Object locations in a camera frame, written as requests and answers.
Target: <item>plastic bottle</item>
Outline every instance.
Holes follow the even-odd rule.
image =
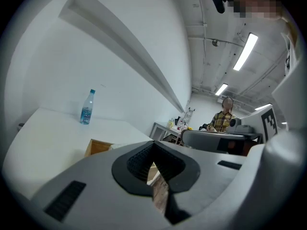
[[[93,104],[94,104],[94,94],[95,90],[91,90],[89,96],[85,100],[81,112],[81,118],[80,123],[87,125],[90,123],[92,110],[93,110]]]
[[[174,125],[173,119],[171,118],[171,119],[168,121],[168,123],[167,123],[167,127],[168,127],[168,128],[172,128],[173,125]]]
[[[183,121],[182,121],[182,120],[180,120],[180,121],[179,121],[177,124],[178,124],[178,125],[177,125],[177,126],[178,126],[178,128],[177,128],[177,129],[178,129],[178,130],[180,130],[180,128],[181,128],[181,127],[182,127],[182,125],[183,125]]]

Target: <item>cardboard box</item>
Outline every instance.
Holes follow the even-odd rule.
[[[99,152],[109,151],[111,145],[113,143],[91,139],[84,156],[88,157]]]
[[[154,178],[155,174],[157,174],[157,172],[158,172],[158,168],[153,163],[149,169],[147,181],[151,181]]]

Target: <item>bottle label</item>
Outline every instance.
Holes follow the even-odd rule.
[[[88,109],[85,109],[85,108],[82,109],[80,122],[89,124],[90,119],[91,119],[91,115],[92,115],[92,110],[88,110]]]

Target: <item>water bottle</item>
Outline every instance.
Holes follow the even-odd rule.
[[[81,118],[80,123],[87,125],[90,123],[92,110],[93,110],[93,104],[94,104],[94,94],[95,90],[91,90],[89,96],[84,102],[82,112],[81,112]]]

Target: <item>black slot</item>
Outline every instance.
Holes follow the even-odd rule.
[[[228,167],[228,168],[231,168],[231,169],[235,169],[235,170],[239,170],[241,168],[241,166],[242,166],[241,164],[227,162],[227,161],[224,161],[224,160],[219,161],[217,164],[225,166],[225,167]]]
[[[199,178],[200,166],[191,157],[159,141],[149,141],[113,162],[113,178],[130,194],[153,197],[153,189],[146,183],[153,162],[168,184],[165,217],[172,224],[189,218],[191,215],[178,207],[174,194],[188,191]]]
[[[62,221],[72,205],[76,202],[86,184],[78,181],[71,182],[45,209],[45,213],[58,221]]]

